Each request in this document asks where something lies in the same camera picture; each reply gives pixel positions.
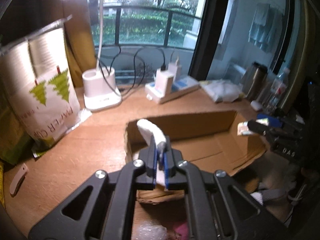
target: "thermos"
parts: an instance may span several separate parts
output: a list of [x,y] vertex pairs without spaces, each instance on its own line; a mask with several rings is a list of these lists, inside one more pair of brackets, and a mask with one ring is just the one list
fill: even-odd
[[257,98],[262,87],[263,82],[268,74],[268,68],[264,65],[261,65],[257,62],[252,64],[254,75],[252,79],[252,84],[247,94],[247,99],[251,102]]

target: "desk lamp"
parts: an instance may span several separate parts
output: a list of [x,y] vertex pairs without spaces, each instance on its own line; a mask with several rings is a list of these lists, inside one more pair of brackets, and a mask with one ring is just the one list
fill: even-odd
[[82,74],[84,83],[84,104],[91,111],[116,106],[121,103],[121,93],[116,86],[115,70],[100,66],[103,35],[103,0],[100,0],[100,42],[95,69]]

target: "plastic bottle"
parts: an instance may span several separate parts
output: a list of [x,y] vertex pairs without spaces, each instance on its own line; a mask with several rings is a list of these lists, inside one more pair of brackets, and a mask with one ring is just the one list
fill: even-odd
[[288,68],[285,68],[283,72],[275,78],[270,89],[271,95],[269,96],[269,100],[267,100],[267,114],[272,114],[275,111],[278,102],[280,101],[282,95],[287,89],[289,83],[289,73],[290,70]]

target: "wall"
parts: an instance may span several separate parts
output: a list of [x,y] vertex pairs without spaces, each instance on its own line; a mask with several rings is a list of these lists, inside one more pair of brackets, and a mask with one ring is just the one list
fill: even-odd
[[[207,79],[223,78],[230,61],[244,68],[254,61],[267,66],[270,65],[274,52],[265,53],[253,44],[248,43],[249,30],[257,3],[259,2],[270,3],[272,7],[278,8],[284,14],[285,0],[238,0],[236,18],[230,33],[226,52],[222,60],[217,60],[215,55]],[[276,34],[277,39],[279,39],[280,33],[281,30]],[[278,41],[275,41],[273,51],[275,51],[277,43]]]
[[[196,10],[196,16],[202,18],[205,0],[198,0],[198,6]],[[200,28],[200,20],[195,19],[192,27],[194,33],[198,33]]]

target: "bubble wrap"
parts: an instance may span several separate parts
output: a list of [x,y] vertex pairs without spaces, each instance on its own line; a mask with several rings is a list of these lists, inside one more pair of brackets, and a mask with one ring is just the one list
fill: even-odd
[[141,224],[133,233],[133,240],[167,240],[167,229],[151,222]]

